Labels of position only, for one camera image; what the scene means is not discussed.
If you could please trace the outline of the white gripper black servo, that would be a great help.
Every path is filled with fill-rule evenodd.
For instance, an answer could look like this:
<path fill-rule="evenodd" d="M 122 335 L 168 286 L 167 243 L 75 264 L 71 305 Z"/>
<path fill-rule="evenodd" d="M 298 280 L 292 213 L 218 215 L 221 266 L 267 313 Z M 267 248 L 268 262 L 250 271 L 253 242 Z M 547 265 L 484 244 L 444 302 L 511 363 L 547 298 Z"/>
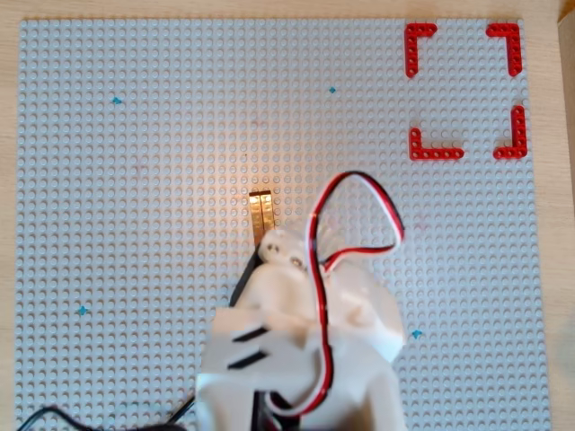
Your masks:
<path fill-rule="evenodd" d="M 265 263 L 307 271 L 304 240 L 290 231 L 267 231 L 260 241 L 258 255 Z"/>

